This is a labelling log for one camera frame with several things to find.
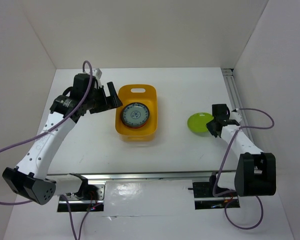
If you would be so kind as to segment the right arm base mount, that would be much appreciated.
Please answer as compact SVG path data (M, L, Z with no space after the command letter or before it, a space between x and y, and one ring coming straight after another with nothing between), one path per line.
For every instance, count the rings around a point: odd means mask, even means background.
M236 194L230 193L220 197L213 196L209 182L193 182L192 186L187 189L193 194L195 210L224 209L227 204L229 204L229 208L241 207Z

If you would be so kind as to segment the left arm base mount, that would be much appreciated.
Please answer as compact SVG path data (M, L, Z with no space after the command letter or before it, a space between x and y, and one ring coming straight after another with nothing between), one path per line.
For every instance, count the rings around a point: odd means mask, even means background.
M89 190L84 197L78 197L74 193L66 193L65 197L59 197L57 212L68 212L68 205L73 213L84 213L87 210L91 212L103 212L104 211L104 198L106 183L102 181L92 181L89 183L94 186L94 189Z

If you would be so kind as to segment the green plate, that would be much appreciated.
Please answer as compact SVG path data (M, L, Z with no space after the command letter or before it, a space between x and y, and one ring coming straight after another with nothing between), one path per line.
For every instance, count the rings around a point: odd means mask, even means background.
M193 134L200 137L206 137L210 134L206 124L212 121L213 119L214 117L210 113L195 113L188 118L187 127Z

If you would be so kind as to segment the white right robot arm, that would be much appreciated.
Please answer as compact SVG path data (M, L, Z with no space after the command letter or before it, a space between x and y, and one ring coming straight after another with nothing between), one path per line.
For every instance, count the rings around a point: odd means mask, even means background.
M277 190L276 158L257 147L244 133L239 109L225 103L212 105L213 119L206 124L212 136L227 143L219 171L210 177L208 190L214 197L237 194L239 197L273 196ZM229 152L238 161L235 172L223 172Z

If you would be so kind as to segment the orange plate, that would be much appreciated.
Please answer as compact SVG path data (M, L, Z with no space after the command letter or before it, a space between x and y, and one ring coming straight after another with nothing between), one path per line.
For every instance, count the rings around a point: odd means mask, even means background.
M131 124L127 124L125 122L123 123L123 126L128 129L140 129L140 128L144 128L146 125L147 125L146 122L143 124L137 124L137 125L131 125Z

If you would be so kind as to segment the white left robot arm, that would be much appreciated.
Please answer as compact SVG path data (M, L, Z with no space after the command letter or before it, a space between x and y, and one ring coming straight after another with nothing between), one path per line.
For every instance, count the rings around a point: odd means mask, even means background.
M76 199L88 198L97 188L77 173L47 178L51 162L68 133L87 112L101 113L121 107L113 82L108 82L109 95L98 84L98 77L87 73L74 76L73 85L59 95L50 107L47 121L25 157L14 167L7 167L2 177L11 190L39 205L53 196L72 194Z

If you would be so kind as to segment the small blue floral plate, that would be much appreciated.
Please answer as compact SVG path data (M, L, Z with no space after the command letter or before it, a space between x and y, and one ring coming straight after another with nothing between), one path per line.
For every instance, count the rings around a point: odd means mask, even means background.
M147 123L150 117L149 108L141 102L132 102L126 105L120 114L122 123L137 125Z

